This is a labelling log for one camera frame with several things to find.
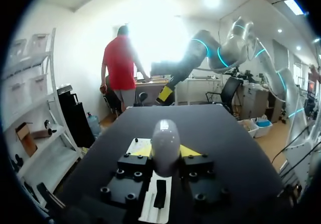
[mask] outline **person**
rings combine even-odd
[[[321,76],[319,74],[319,68],[316,69],[314,65],[310,65],[310,70],[311,70],[311,73],[312,73],[312,81],[316,82],[316,81],[319,81],[321,83]]]
[[[130,43],[128,32],[127,26],[119,28],[117,37],[105,48],[101,65],[100,92],[105,94],[107,91],[105,83],[107,67],[110,87],[121,101],[122,111],[125,111],[127,107],[131,107],[135,103],[134,63],[137,70],[142,73],[145,81],[150,81]]]

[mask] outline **table surface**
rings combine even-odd
[[[136,86],[149,86],[149,85],[156,85],[156,84],[161,84],[161,85],[165,85],[167,84],[169,81],[168,79],[156,79],[150,82],[135,82]]]
[[[181,143],[214,160],[218,178],[231,192],[231,205],[202,216],[225,222],[244,214],[250,206],[282,190],[282,183],[269,159],[246,130],[219,105],[133,107],[126,110],[93,144],[66,179],[58,197],[75,204],[81,196],[99,199],[117,168],[117,160],[133,138],[151,138],[157,121],[173,120]],[[169,223],[194,223],[191,198],[182,190],[180,179],[173,176]]]
[[[221,79],[213,79],[213,78],[186,78],[187,81],[221,81]]]

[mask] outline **wooden floor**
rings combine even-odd
[[[105,119],[100,122],[100,125],[103,129],[107,129],[114,120],[116,116],[109,115]],[[285,146],[286,138],[289,131],[289,124],[283,124],[281,121],[274,123],[269,134],[263,136],[261,138],[254,139],[259,146],[263,149],[265,154],[272,161],[274,156]],[[273,162],[273,166],[278,171],[282,164],[285,161],[285,156],[280,154],[275,161]]]

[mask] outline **bright window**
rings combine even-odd
[[[302,85],[302,69],[301,69],[301,65],[298,65],[296,63],[293,66],[293,79],[294,79],[294,83],[296,85],[299,85],[300,87],[303,87],[303,85]]]
[[[188,35],[181,18],[143,19],[129,23],[128,27],[132,44],[148,75],[152,62],[182,59]]]

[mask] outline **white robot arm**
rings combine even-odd
[[[285,181],[299,180],[301,186],[305,188],[311,161],[311,155],[307,157],[305,155],[312,148],[315,148],[321,130],[321,117],[320,114],[317,116],[315,126],[308,134],[305,131],[307,121],[304,108],[299,100],[299,89],[294,83],[293,76],[288,68],[275,71],[268,51],[254,35],[252,22],[247,22],[240,17],[233,23],[223,45],[219,44],[210,35],[210,32],[205,30],[197,32],[190,41],[176,73],[159,94],[157,101],[167,105],[167,98],[173,92],[176,84],[184,81],[193,69],[201,65],[206,57],[212,71],[223,73],[246,61],[249,46],[253,48],[255,58],[259,59],[264,69],[270,92],[286,103],[286,111],[291,126],[287,142],[291,144],[286,143],[288,147],[284,149],[284,153],[288,163],[280,175]]]

